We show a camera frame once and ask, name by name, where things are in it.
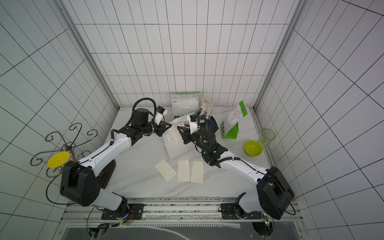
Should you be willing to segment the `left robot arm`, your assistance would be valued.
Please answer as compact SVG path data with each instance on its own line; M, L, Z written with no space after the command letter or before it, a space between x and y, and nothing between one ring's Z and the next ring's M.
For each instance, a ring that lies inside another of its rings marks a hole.
M128 122L119 130L111 130L111 140L78 163L64 165L60 194L83 207L94 206L125 216L129 212L127 199L102 189L97 180L102 170L115 157L132 147L143 136L159 137L171 127L165 121L167 110L154 105L154 110L133 106Z

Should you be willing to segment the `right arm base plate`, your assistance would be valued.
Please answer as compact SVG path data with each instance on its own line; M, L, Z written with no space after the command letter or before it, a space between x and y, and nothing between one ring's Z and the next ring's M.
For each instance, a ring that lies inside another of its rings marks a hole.
M262 213L254 211L246 213L239 204L221 204L218 208L224 220L261 220Z

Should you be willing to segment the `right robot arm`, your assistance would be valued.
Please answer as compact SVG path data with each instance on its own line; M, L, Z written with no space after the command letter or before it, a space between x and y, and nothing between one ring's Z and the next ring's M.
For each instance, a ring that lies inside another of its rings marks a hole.
M295 194L281 171L253 165L220 145L206 117L178 124L177 130L184 144L193 143L201 149L201 156L209 166L233 171L256 188L254 193L241 193L234 203L222 204L219 211L223 219L262 219L267 215L280 220L292 206Z

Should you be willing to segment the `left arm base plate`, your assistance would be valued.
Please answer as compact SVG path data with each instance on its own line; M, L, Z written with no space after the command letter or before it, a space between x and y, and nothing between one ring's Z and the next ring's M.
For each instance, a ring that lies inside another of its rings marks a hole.
M101 219L120 221L141 220L144 206L144 204L123 204L123 208L118 211L104 209Z

